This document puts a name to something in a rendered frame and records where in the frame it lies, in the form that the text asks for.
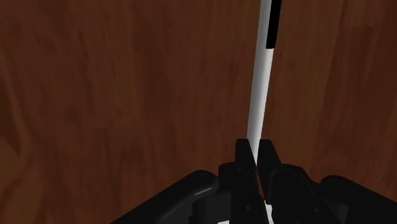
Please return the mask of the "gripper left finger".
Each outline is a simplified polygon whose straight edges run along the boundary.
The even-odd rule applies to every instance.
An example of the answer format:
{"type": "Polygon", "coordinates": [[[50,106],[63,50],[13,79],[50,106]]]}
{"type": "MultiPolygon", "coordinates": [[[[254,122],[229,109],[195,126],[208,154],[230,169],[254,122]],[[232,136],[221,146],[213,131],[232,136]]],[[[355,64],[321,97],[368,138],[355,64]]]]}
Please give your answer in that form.
{"type": "Polygon", "coordinates": [[[235,144],[235,160],[218,173],[197,170],[111,224],[269,224],[256,166],[246,139],[235,144]]]}

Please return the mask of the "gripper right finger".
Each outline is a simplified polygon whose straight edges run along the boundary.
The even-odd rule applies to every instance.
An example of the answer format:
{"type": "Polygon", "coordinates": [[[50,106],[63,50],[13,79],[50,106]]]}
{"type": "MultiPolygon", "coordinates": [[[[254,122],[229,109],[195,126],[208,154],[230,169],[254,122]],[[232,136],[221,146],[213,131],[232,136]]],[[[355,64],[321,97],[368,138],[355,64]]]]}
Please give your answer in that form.
{"type": "Polygon", "coordinates": [[[260,141],[257,168],[274,224],[397,224],[397,202],[342,176],[317,183],[282,163],[268,139],[260,141]]]}

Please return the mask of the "white pen with black clip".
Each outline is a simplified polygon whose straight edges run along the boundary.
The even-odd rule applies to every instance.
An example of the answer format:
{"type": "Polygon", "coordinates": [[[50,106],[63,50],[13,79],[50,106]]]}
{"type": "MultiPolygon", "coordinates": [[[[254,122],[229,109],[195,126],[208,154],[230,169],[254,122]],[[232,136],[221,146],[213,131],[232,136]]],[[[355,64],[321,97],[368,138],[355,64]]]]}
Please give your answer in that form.
{"type": "Polygon", "coordinates": [[[282,0],[260,0],[251,101],[246,135],[255,161],[258,160],[258,151],[263,130],[281,4],[282,0]]]}

